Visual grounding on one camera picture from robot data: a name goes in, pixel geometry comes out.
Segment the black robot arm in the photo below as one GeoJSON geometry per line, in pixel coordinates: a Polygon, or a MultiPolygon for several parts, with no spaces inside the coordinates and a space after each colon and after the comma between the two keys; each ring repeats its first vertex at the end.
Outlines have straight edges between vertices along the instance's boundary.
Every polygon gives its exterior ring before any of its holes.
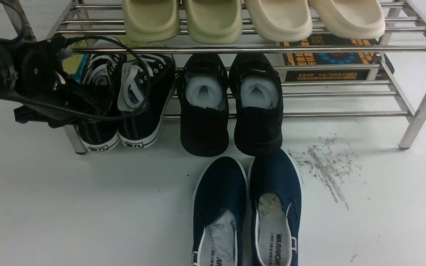
{"type": "Polygon", "coordinates": [[[113,85],[78,83],[62,66],[72,39],[55,36],[26,42],[23,25],[13,39],[0,38],[0,100],[22,104],[18,123],[43,122],[57,128],[79,122],[119,120],[112,114],[113,85]]]}

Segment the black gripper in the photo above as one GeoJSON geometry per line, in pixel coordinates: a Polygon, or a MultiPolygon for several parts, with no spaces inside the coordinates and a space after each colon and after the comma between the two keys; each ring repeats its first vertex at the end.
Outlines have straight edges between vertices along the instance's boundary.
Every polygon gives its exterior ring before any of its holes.
{"type": "Polygon", "coordinates": [[[90,72],[85,83],[78,83],[60,68],[24,66],[14,92],[23,100],[14,109],[17,123],[41,122],[52,128],[111,116],[115,96],[105,67],[97,78],[90,72]]]}

